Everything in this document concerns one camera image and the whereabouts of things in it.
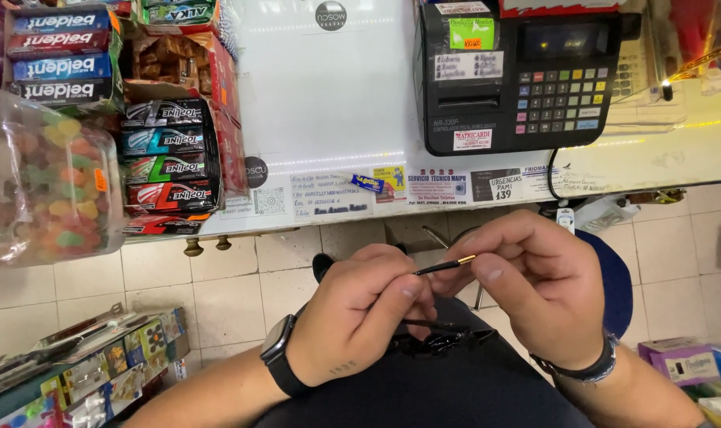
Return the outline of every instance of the colored button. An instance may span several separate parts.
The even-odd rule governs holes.
[[[579,109],[579,117],[596,117],[601,115],[601,107],[590,107]]]
[[[598,128],[597,120],[578,120],[577,130],[594,130]]]

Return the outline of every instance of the tile floor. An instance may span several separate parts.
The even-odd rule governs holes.
[[[346,258],[385,240],[435,248],[421,233],[429,225],[454,238],[462,230],[508,213],[509,208],[430,214],[306,227],[232,240],[218,251],[187,258],[183,241],[127,245],[115,254],[52,266],[0,270],[0,354],[30,349],[40,337],[107,310],[182,305],[194,351],[190,370],[260,344],[282,317],[297,311],[316,289],[310,260],[320,250]],[[631,271],[633,321],[623,341],[695,335],[721,341],[721,184],[691,188],[688,200],[646,206],[632,222],[599,234]],[[415,254],[420,266],[442,250]],[[468,303],[476,284],[459,295]],[[521,354],[508,317],[485,296],[477,312]]]

